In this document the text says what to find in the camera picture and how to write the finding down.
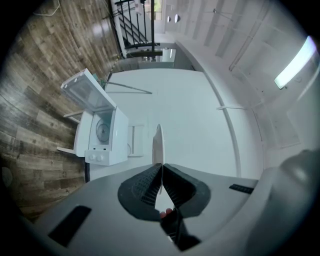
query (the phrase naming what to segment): wall light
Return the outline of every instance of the wall light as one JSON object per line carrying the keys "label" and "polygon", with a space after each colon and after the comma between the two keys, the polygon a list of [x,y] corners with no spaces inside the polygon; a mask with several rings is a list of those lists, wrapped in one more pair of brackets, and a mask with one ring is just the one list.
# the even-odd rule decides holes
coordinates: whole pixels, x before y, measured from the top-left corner
{"label": "wall light", "polygon": [[282,89],[311,59],[317,50],[314,41],[308,36],[297,55],[288,66],[274,79],[274,82]]}
{"label": "wall light", "polygon": [[177,23],[177,22],[179,22],[179,21],[180,21],[180,16],[179,16],[178,14],[176,14],[176,15],[174,16],[174,22]]}

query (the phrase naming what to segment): white appliance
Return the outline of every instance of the white appliance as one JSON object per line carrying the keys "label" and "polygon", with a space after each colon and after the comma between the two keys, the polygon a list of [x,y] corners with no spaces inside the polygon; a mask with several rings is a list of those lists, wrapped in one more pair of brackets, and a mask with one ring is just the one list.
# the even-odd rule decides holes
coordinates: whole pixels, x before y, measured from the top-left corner
{"label": "white appliance", "polygon": [[61,85],[62,92],[85,109],[74,151],[86,163],[111,166],[128,159],[128,118],[85,69]]}

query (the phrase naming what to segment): wooden floor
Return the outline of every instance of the wooden floor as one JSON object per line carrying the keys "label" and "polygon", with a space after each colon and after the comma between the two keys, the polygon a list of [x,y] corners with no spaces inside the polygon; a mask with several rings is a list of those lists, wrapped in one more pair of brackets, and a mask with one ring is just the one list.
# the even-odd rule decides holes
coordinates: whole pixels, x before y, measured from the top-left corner
{"label": "wooden floor", "polygon": [[[73,148],[76,125],[63,118],[79,108],[62,82],[88,68],[104,79],[119,55],[104,0],[60,1],[53,16],[32,15],[17,36],[0,77],[0,157],[13,181],[10,195],[34,221],[84,183],[84,159]],[[49,0],[37,12],[50,14]],[[123,68],[116,63],[113,72]]]}

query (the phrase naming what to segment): black vent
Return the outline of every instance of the black vent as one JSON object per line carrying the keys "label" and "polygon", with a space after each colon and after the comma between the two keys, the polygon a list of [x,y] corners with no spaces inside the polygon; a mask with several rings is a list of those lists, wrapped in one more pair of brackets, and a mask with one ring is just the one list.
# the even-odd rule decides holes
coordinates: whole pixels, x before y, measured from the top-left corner
{"label": "black vent", "polygon": [[254,191],[254,189],[252,187],[247,187],[247,186],[242,186],[242,185],[237,185],[237,184],[231,185],[229,187],[229,189],[243,192],[243,193],[247,193],[247,194],[251,194]]}

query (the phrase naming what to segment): window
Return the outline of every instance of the window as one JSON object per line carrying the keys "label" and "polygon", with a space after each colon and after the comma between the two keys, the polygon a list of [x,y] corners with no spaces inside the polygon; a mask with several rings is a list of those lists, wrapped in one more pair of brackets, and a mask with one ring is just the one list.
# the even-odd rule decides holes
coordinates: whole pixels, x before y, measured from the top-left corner
{"label": "window", "polygon": [[[151,19],[151,0],[145,0],[144,2],[145,13]],[[162,19],[162,0],[154,0],[154,17],[155,21],[161,21]]]}

